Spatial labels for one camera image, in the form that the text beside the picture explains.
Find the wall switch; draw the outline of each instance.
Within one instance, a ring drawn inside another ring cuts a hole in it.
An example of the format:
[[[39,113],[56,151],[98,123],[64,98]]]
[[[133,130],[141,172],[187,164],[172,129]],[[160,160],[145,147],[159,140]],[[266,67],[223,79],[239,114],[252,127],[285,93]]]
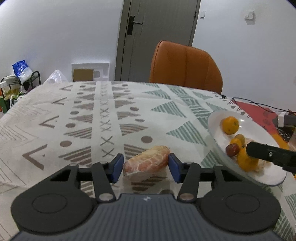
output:
[[[255,12],[253,10],[248,10],[246,12],[244,19],[245,20],[254,20],[254,14],[255,14]]]
[[[200,12],[200,18],[205,18],[205,11]]]

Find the orange chair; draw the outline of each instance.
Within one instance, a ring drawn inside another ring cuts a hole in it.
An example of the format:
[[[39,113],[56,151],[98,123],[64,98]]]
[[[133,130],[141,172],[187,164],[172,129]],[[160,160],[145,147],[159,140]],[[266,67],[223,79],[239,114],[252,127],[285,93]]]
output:
[[[219,94],[223,86],[221,73],[207,52],[168,41],[160,41],[156,46],[149,81]]]

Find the black cable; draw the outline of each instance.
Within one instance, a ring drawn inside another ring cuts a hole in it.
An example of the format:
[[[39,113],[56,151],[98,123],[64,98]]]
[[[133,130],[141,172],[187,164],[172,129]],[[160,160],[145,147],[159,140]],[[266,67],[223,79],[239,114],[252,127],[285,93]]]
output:
[[[252,100],[249,100],[249,99],[244,99],[244,98],[240,98],[240,97],[233,97],[232,100],[235,102],[236,105],[238,105],[238,104],[237,104],[237,102],[236,102],[235,99],[247,100],[247,101],[249,101],[250,103],[259,106],[260,108],[262,108],[263,110],[265,110],[265,111],[267,111],[267,112],[269,112],[269,113],[282,113],[282,112],[296,113],[296,112],[293,112],[293,111],[283,110],[283,109],[280,109],[280,108],[276,108],[276,107],[273,107],[273,106],[270,106],[270,105],[267,105],[267,104],[256,103],[256,102],[254,102],[254,101],[252,101]],[[262,107],[262,106],[260,106],[260,105],[264,105],[264,106],[267,106],[267,107],[270,107],[270,108],[273,108],[273,109],[277,109],[277,110],[281,110],[281,111],[270,111],[270,110],[267,110],[267,109],[265,109],[264,107]]]

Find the table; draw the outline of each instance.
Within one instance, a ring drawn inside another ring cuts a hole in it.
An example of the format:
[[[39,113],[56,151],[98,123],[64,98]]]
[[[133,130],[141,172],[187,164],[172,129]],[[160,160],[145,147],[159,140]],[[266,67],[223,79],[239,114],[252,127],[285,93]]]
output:
[[[32,185],[74,162],[89,167],[110,162],[117,153],[129,159],[155,145],[166,145],[181,161],[213,167],[221,160],[209,139],[207,118],[215,110],[248,114],[231,100],[209,91],[133,82],[44,84],[22,98],[0,119],[0,240],[17,232],[10,215],[13,199]],[[145,182],[120,177],[122,192],[177,194],[168,169]],[[296,183],[264,187],[280,201],[275,232],[292,240],[296,225]],[[92,182],[81,189],[93,196]],[[201,183],[199,196],[210,191]]]

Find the plastic bag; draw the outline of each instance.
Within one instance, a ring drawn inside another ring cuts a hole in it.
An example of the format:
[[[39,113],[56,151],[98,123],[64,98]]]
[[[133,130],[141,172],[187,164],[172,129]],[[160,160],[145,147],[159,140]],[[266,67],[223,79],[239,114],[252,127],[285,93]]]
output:
[[[13,67],[13,71],[15,73],[15,76],[20,79],[22,84],[26,80],[28,80],[31,77],[31,75],[33,74],[33,71],[27,65],[25,60],[16,62],[15,64],[12,65],[12,67]]]
[[[45,83],[64,83],[69,82],[67,78],[62,74],[62,72],[57,69],[55,72],[53,72],[48,79],[44,82]]]
[[[127,160],[123,164],[123,175],[133,182],[148,179],[168,165],[169,154],[166,146],[154,146]]]

